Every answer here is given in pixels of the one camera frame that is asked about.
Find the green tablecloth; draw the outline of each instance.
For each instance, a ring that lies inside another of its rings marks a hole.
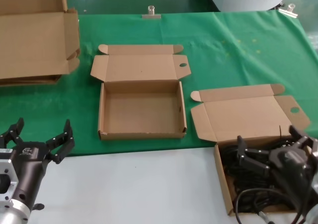
[[[72,155],[213,146],[197,138],[190,109],[194,90],[263,83],[285,85],[312,121],[318,137],[318,56],[297,19],[277,11],[79,16],[80,67],[56,85],[0,88],[0,132],[19,117],[21,137],[46,141],[71,120]],[[182,44],[192,75],[182,79],[188,131],[185,138],[100,141],[97,135],[100,81],[90,76],[99,44]]]

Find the white tabletop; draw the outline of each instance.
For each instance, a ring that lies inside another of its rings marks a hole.
[[[119,153],[50,163],[29,224],[236,224],[228,217],[213,148]],[[294,215],[271,215],[289,224]],[[244,215],[243,224],[264,224]]]

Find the open cardboard box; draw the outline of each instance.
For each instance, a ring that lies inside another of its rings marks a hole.
[[[228,215],[234,215],[232,201],[236,198],[233,180],[225,175],[220,149],[236,144],[242,136],[248,147],[262,147],[289,136],[289,126],[305,129],[310,121],[292,96],[280,84],[265,84],[194,91],[191,97],[203,102],[191,109],[198,137],[217,142],[215,162]],[[266,212],[284,212],[281,206]]]
[[[78,15],[66,0],[0,0],[0,85],[54,83],[79,66]]]
[[[100,45],[91,75],[101,85],[98,134],[102,140],[183,138],[182,85],[191,74],[181,45]]]

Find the empty cardboard box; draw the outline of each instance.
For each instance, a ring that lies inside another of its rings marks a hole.
[[[0,85],[56,82],[79,66],[79,23],[66,0],[0,0]]]
[[[181,45],[100,45],[91,75],[101,85],[102,140],[182,138],[186,118],[180,78],[191,74]]]
[[[292,96],[277,96],[284,92],[280,84],[265,84],[194,91],[191,97],[203,102],[191,109],[198,137],[217,142],[215,162],[222,194],[229,215],[236,198],[233,180],[226,176],[220,148],[236,144],[242,136],[249,147],[261,147],[289,136],[289,126],[305,129],[310,121]],[[272,207],[269,212],[285,211]]]

